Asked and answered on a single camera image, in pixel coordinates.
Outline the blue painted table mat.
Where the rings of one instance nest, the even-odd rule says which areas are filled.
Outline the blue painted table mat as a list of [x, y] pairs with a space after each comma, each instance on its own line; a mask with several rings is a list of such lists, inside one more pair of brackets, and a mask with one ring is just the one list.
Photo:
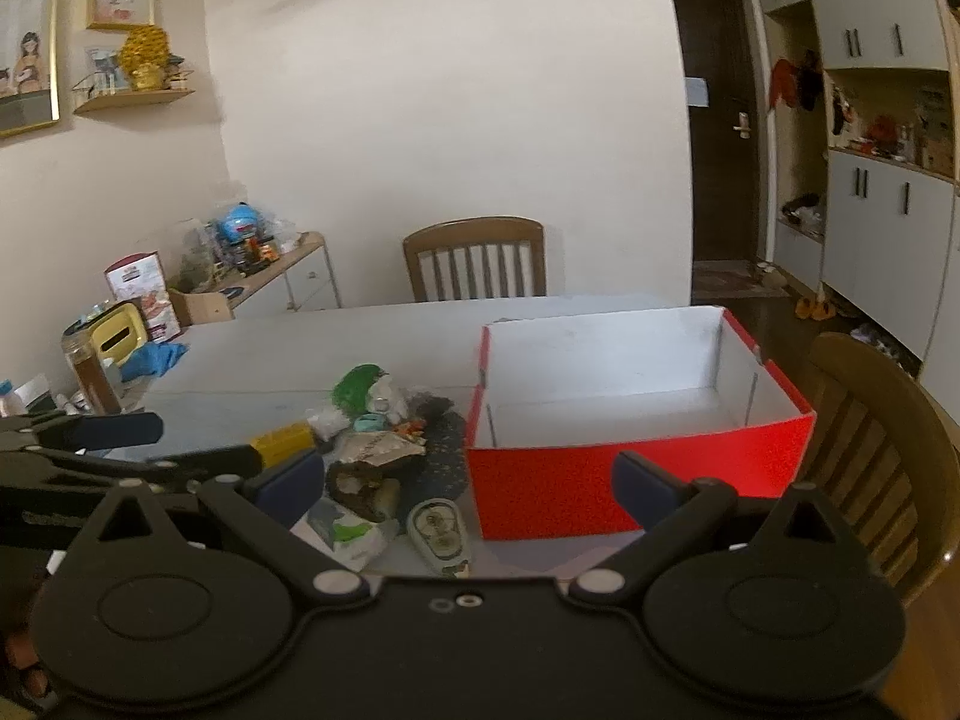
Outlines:
[[425, 453], [410, 463], [402, 481], [404, 511], [433, 497], [457, 500], [467, 491], [466, 427], [466, 420], [455, 411], [427, 427]]

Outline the orange slippers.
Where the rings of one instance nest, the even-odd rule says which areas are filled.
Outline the orange slippers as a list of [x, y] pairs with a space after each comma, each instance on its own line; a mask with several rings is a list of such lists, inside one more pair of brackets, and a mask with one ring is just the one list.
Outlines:
[[794, 307], [794, 316], [800, 320], [825, 322], [836, 316], [836, 305], [828, 299], [799, 298]]

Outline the wall shelf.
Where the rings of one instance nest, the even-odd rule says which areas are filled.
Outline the wall shelf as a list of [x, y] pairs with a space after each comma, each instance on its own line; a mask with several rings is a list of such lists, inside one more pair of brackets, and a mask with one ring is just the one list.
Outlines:
[[137, 91], [119, 88], [116, 73], [93, 71], [71, 87], [73, 114], [89, 115], [109, 109], [124, 107], [159, 106], [171, 104], [192, 94], [189, 88], [164, 88]]

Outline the teal round gadget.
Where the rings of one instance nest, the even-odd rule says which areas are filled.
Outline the teal round gadget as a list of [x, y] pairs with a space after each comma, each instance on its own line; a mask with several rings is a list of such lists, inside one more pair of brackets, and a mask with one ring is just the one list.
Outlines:
[[391, 429], [391, 422], [379, 413], [364, 413], [355, 418], [352, 429], [355, 433], [384, 433]]

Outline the blue cloth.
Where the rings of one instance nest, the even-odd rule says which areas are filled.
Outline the blue cloth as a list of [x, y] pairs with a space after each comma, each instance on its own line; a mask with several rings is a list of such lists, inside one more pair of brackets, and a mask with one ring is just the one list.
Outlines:
[[149, 341], [135, 349], [121, 364], [121, 379], [132, 382], [142, 377], [163, 377], [187, 353], [187, 346], [174, 341]]

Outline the yellow small box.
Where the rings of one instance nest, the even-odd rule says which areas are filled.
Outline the yellow small box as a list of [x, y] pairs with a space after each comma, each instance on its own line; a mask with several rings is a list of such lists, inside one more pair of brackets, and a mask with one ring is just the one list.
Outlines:
[[313, 429], [308, 421], [293, 422], [270, 433], [260, 434], [251, 440], [251, 445], [259, 452], [263, 468], [280, 465], [302, 452], [316, 448]]

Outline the framed cartoon picture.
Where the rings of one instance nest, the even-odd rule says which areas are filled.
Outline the framed cartoon picture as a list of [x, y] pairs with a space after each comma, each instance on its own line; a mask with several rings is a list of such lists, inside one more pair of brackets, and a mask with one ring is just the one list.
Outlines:
[[59, 0], [0, 0], [3, 138], [59, 122], [58, 3]]

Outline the gold ornament tree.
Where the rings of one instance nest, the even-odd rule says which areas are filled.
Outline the gold ornament tree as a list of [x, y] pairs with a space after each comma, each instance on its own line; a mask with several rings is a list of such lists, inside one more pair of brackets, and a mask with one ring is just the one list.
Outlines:
[[166, 86], [169, 37], [155, 25], [132, 29], [119, 52], [119, 67], [135, 91], [160, 91]]

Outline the blue toy helmet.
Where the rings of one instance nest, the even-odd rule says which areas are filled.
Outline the blue toy helmet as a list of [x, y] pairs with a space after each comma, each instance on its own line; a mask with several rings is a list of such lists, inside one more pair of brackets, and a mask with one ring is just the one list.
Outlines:
[[228, 245], [241, 245], [260, 238], [260, 213], [245, 202], [235, 203], [217, 219], [218, 236]]

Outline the grey fuzzy toy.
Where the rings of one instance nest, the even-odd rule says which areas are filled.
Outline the grey fuzzy toy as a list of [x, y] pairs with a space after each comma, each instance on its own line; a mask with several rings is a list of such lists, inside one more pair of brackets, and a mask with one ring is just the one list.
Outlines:
[[423, 388], [412, 390], [407, 395], [407, 403], [410, 416], [425, 424], [433, 424], [454, 408], [454, 401], [450, 398], [433, 394], [430, 390], [423, 390]]

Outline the white green plastic bag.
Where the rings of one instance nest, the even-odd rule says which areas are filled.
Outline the white green plastic bag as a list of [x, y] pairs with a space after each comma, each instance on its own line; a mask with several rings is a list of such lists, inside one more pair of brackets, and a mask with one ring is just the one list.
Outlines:
[[395, 518], [373, 522], [323, 497], [293, 525], [291, 533], [340, 566], [361, 572], [391, 546], [398, 523]]

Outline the far wooden chair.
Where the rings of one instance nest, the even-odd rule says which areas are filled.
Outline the far wooden chair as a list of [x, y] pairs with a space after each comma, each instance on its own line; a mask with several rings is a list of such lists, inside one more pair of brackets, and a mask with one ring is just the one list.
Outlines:
[[478, 216], [412, 232], [402, 242], [416, 302], [541, 298], [545, 231], [521, 216]]

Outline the colourful small toy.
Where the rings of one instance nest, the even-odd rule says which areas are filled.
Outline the colourful small toy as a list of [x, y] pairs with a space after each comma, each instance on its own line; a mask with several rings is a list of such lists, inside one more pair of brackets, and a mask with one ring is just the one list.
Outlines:
[[416, 444], [423, 444], [423, 442], [425, 442], [426, 430], [427, 423], [423, 421], [423, 419], [409, 419], [409, 421], [396, 424], [392, 428], [394, 434], [410, 442], [416, 442]]

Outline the white side cabinet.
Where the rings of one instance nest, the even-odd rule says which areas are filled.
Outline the white side cabinet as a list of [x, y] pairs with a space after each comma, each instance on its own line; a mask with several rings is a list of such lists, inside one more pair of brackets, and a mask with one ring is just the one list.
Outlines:
[[250, 277], [224, 282], [233, 319], [260, 319], [311, 310], [342, 309], [331, 254], [320, 232], [303, 232], [295, 249]]

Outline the white plush tooth toy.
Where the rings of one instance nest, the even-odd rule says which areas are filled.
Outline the white plush tooth toy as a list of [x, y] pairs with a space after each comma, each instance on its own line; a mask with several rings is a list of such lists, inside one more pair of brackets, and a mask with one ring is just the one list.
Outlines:
[[404, 390], [398, 387], [391, 374], [384, 374], [371, 383], [366, 392], [366, 410], [382, 416], [391, 426], [409, 421], [410, 406]]

